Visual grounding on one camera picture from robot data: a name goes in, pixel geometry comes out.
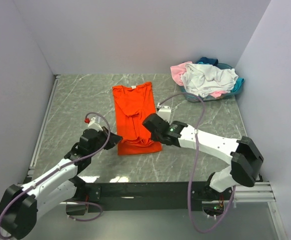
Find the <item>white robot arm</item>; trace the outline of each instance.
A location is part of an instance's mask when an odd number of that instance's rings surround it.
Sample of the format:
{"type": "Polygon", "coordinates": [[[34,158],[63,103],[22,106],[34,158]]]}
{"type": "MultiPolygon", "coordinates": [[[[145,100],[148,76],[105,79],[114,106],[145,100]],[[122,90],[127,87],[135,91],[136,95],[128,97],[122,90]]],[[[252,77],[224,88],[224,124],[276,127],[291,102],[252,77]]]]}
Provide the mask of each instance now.
{"type": "Polygon", "coordinates": [[[229,165],[210,175],[207,186],[202,192],[203,198],[211,199],[234,185],[254,186],[264,158],[249,137],[243,136],[241,140],[226,138],[197,130],[179,121],[169,124],[170,107],[158,104],[158,108],[157,113],[151,114],[143,122],[152,133],[154,141],[196,149],[195,134],[197,134],[201,152],[215,156],[229,165]]]}
{"type": "MultiPolygon", "coordinates": [[[[222,171],[212,173],[208,180],[202,183],[205,185],[201,191],[196,193],[196,200],[218,200],[220,194],[227,192],[228,188],[238,184],[246,187],[254,186],[263,163],[263,157],[250,138],[242,137],[241,140],[225,138],[197,130],[179,121],[173,121],[169,124],[170,115],[171,109],[163,106],[158,113],[153,113],[144,120],[142,124],[151,132],[152,140],[180,148],[196,149],[197,143],[195,135],[197,134],[201,152],[215,156],[229,164],[222,171]]],[[[88,129],[83,132],[79,142],[72,147],[71,151],[55,167],[27,184],[22,186],[12,185],[5,191],[0,202],[0,216],[14,199],[22,195],[22,197],[11,205],[0,222],[0,226],[16,239],[22,239],[29,234],[37,220],[59,203],[65,202],[68,199],[80,201],[85,199],[87,194],[86,183],[77,175],[91,163],[91,157],[78,161],[75,164],[70,164],[72,161],[100,149],[106,143],[109,134],[109,141],[104,147],[106,150],[113,148],[122,139],[121,136],[111,132],[109,133],[105,127],[97,124],[95,118],[88,119],[87,123],[89,123],[88,129]],[[37,184],[38,181],[47,178],[55,170],[59,171],[52,177],[37,184]]],[[[114,198],[118,201],[126,200],[118,192],[113,194],[113,190],[117,189],[115,183],[108,184],[113,185],[113,187],[108,188],[109,193],[107,194],[105,194],[107,188],[105,190],[97,186],[98,190],[93,192],[94,196],[96,196],[96,193],[98,194],[97,199],[95,199],[96,202],[99,200],[100,192],[102,191],[103,195],[108,195],[112,199],[114,198]]],[[[138,183],[129,184],[133,189],[130,193],[135,193],[135,187],[138,186],[138,183]]],[[[129,184],[123,186],[123,191],[128,191],[129,184]]],[[[161,182],[151,183],[146,190],[143,190],[145,188],[142,183],[140,189],[150,195],[152,194],[151,191],[158,191],[160,193],[161,184],[161,182]]],[[[175,184],[181,192],[187,191],[186,187],[179,187],[181,185],[183,186],[183,182],[177,182],[175,184]]],[[[172,192],[165,189],[168,197],[173,196],[175,198],[175,191],[175,188],[172,192]]],[[[182,199],[178,206],[183,208],[184,200],[182,199]]]]}

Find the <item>orange t-shirt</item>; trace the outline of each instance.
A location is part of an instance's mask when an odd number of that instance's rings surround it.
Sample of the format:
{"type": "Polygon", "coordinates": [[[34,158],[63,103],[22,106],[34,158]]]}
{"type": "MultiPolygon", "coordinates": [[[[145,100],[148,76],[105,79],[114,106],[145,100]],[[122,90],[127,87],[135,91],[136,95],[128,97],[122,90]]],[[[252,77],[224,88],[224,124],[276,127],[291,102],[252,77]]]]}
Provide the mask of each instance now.
{"type": "Polygon", "coordinates": [[[118,155],[149,154],[162,150],[160,142],[150,139],[151,133],[142,125],[144,119],[156,112],[152,83],[135,88],[113,86],[118,143],[118,155]]]}

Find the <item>marble floor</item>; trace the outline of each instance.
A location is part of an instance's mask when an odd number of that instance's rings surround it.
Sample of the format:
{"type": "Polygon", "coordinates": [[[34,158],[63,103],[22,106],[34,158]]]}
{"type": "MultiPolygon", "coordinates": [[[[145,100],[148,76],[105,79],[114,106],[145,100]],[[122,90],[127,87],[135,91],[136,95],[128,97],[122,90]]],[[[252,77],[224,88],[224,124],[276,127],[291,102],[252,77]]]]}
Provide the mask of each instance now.
{"type": "MultiPolygon", "coordinates": [[[[106,117],[111,131],[116,132],[112,86],[131,87],[152,82],[155,104],[180,93],[170,74],[87,74],[61,75],[51,103],[42,144],[39,149],[33,179],[57,164],[79,141],[87,125],[87,112],[99,112],[106,117]]],[[[194,125],[203,109],[201,103],[191,103],[184,96],[176,96],[166,105],[172,109],[172,119],[194,125]]],[[[200,130],[224,136],[241,138],[244,125],[234,97],[206,102],[206,112],[200,130]]],[[[118,156],[117,148],[103,150],[92,158],[91,164],[80,176],[86,182],[176,182],[188,181],[193,167],[193,149],[163,146],[153,154],[118,156]]],[[[212,172],[227,164],[205,153],[199,154],[195,181],[206,181],[212,172]]]]}

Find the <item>white wall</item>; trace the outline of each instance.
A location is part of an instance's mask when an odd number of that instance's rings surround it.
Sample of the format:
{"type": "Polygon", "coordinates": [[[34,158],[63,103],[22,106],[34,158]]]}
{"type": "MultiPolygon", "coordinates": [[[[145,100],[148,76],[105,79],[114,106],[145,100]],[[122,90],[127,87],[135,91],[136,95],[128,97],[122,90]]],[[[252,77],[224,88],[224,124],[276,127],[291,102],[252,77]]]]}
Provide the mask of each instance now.
{"type": "Polygon", "coordinates": [[[291,1],[272,0],[240,58],[238,99],[291,240],[291,1]]]}
{"type": "Polygon", "coordinates": [[[55,74],[236,65],[270,0],[14,0],[55,74]]]}
{"type": "Polygon", "coordinates": [[[29,167],[53,74],[12,1],[0,1],[0,200],[29,167]]]}

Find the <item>laundry basket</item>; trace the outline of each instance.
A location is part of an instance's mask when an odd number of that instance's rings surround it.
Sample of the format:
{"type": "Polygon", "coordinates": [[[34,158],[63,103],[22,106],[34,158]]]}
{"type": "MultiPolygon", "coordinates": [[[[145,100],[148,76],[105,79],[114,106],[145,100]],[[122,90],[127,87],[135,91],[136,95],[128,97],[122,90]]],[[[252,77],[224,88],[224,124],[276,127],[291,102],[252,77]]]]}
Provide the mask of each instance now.
{"type": "MultiPolygon", "coordinates": [[[[218,63],[218,64],[217,64],[217,67],[218,67],[219,69],[233,69],[232,66],[230,66],[230,65],[228,65],[228,64],[226,64],[226,63],[218,63]]],[[[186,92],[187,92],[184,86],[179,86],[179,87],[180,87],[180,89],[181,89],[181,92],[183,92],[183,93],[186,93],[186,92]]],[[[202,98],[202,97],[199,96],[199,98],[201,98],[201,99],[202,99],[203,101],[205,101],[205,102],[206,102],[206,101],[219,100],[219,99],[227,99],[227,98],[230,98],[230,97],[233,96],[233,95],[240,94],[240,93],[242,92],[242,89],[243,89],[243,85],[242,85],[239,89],[237,89],[236,91],[222,94],[220,97],[217,97],[217,98],[215,98],[215,97],[213,97],[213,96],[211,96],[211,95],[208,95],[208,96],[206,96],[206,97],[204,97],[204,98],[202,98]]],[[[192,95],[186,95],[186,94],[185,94],[184,97],[185,97],[186,100],[188,100],[188,101],[191,102],[191,103],[197,103],[197,102],[200,102],[199,99],[197,99],[196,97],[194,97],[194,96],[192,96],[192,95]]]]}

